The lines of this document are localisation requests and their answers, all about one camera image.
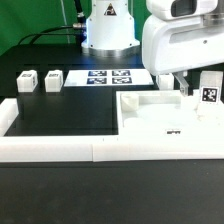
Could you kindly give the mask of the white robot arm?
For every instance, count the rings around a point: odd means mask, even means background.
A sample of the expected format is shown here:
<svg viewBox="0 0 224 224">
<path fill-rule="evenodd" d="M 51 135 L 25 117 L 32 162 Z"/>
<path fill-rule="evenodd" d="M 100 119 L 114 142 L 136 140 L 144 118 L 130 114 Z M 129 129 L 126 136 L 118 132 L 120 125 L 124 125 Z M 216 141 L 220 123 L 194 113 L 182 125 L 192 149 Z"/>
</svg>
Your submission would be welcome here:
<svg viewBox="0 0 224 224">
<path fill-rule="evenodd" d="M 92 0 L 82 50 L 119 57 L 140 48 L 149 73 L 171 73 L 183 86 L 186 71 L 224 63 L 224 0 L 146 0 L 146 6 L 150 16 L 137 41 L 128 0 Z"/>
</svg>

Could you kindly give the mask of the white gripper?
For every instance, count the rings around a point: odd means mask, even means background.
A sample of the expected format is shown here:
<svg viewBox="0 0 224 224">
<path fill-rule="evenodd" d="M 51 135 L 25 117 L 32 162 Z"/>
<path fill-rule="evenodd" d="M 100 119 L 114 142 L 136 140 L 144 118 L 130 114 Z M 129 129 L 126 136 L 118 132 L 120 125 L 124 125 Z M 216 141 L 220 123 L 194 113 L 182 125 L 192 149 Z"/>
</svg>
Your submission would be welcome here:
<svg viewBox="0 0 224 224">
<path fill-rule="evenodd" d="M 183 96 L 184 73 L 224 62 L 224 26 L 204 26 L 200 16 L 163 21 L 151 15 L 142 34 L 142 63 L 154 76 L 174 73 Z"/>
</svg>

